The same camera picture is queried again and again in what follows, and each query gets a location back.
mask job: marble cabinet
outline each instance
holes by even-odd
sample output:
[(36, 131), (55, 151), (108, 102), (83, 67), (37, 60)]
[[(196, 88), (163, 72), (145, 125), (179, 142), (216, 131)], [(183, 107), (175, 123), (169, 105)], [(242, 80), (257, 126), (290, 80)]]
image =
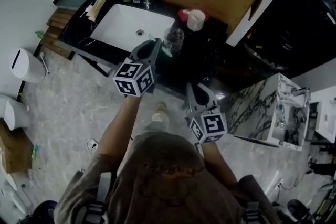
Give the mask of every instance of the marble cabinet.
[(295, 96), (300, 87), (276, 74), (230, 95), (228, 133), (269, 146), (301, 151), (308, 127), (309, 96)]

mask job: marble floor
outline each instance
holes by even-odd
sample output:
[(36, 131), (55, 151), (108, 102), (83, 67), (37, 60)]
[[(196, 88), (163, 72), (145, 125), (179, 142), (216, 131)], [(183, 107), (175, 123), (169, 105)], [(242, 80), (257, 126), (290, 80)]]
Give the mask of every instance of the marble floor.
[[(26, 133), (40, 147), (25, 187), (33, 206), (44, 200), (60, 199), (73, 174), (90, 162), (87, 140), (99, 141), (124, 99), (112, 76), (105, 78), (80, 56), (68, 61), (48, 49), (42, 50), (50, 74), (41, 84), (27, 83), (23, 90), (23, 102), (29, 106), (32, 120)], [(169, 132), (194, 143), (195, 138), (184, 121), (183, 101), (160, 90), (143, 97), (132, 136), (141, 134), (150, 123), (159, 102), (167, 104)], [(253, 174), (264, 191), (275, 177), (275, 181), (283, 178), (286, 188), (293, 186), (296, 178), (307, 170), (308, 153), (318, 163), (330, 161), (326, 153), (320, 153), (317, 146), (307, 142), (302, 152), (253, 144), (230, 135), (217, 143), (237, 178)], [(282, 190), (279, 202), (285, 206), (289, 199), (297, 198), (314, 211), (325, 195), (317, 190), (328, 182), (319, 175), (306, 175), (293, 190)], [(277, 199), (277, 191), (269, 193), (271, 200)]]

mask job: trash can lid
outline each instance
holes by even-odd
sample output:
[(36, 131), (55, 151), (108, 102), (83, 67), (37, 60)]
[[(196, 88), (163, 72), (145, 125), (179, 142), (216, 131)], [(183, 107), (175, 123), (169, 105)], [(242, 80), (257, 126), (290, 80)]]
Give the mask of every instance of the trash can lid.
[(29, 71), (29, 55), (26, 50), (19, 48), (12, 63), (12, 73), (19, 79), (25, 77)]

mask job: white cup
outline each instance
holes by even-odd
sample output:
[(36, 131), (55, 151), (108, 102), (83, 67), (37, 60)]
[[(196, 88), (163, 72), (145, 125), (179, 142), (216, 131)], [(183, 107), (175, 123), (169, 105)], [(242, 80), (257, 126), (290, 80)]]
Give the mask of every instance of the white cup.
[(205, 21), (205, 14), (199, 9), (193, 9), (191, 12), (186, 9), (183, 10), (184, 13), (188, 14), (187, 26), (192, 31), (200, 31), (203, 28)]

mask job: white cube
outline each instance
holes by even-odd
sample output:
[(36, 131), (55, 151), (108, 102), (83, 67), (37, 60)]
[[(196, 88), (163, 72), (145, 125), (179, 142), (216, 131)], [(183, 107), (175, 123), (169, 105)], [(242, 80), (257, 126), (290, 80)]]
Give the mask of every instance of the white cube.
[(218, 141), (227, 133), (226, 121), (220, 113), (197, 115), (191, 120), (189, 128), (200, 144)]
[(142, 96), (154, 83), (151, 66), (142, 63), (123, 63), (113, 80), (120, 93), (132, 96)]

